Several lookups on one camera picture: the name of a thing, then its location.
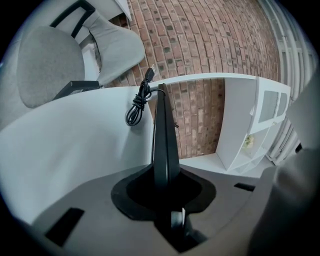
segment small object on shelf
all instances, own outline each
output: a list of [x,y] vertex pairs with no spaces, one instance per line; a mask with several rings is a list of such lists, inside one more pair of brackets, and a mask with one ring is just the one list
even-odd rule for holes
[[254,146],[255,137],[250,134],[246,139],[244,140],[243,149],[251,149]]

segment frosted glass panel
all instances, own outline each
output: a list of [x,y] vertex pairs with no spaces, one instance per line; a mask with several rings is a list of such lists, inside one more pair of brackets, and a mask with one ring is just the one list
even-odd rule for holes
[[263,103],[259,123],[274,117],[277,107],[278,93],[276,91],[264,91]]
[[281,116],[285,112],[286,105],[287,105],[287,95],[285,93],[281,93],[279,110],[276,115],[277,117]]

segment cable plug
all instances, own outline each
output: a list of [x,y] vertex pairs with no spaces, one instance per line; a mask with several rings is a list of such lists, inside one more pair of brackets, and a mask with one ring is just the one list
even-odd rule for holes
[[154,75],[155,75],[154,70],[151,67],[149,67],[144,75],[144,80],[146,80],[149,83],[154,78]]

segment brick wall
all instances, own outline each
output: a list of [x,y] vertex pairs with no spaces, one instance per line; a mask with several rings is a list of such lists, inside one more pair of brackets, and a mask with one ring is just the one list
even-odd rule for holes
[[[256,0],[128,3],[132,22],[128,24],[122,17],[115,23],[140,35],[146,58],[110,86],[140,85],[152,65],[158,70],[154,81],[208,72],[248,74],[279,81],[278,49]],[[168,89],[179,125],[176,135],[180,157],[214,153],[224,111],[223,80],[173,84]]]

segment black cable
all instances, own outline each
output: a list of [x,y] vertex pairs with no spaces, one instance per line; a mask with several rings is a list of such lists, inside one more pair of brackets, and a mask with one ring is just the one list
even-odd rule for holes
[[149,99],[154,91],[166,93],[160,89],[152,89],[149,86],[150,81],[154,78],[154,71],[152,68],[148,68],[144,75],[144,80],[140,84],[139,92],[135,95],[133,99],[132,107],[126,113],[125,122],[128,126],[137,125],[142,118],[142,111],[145,110],[145,104],[147,99]]

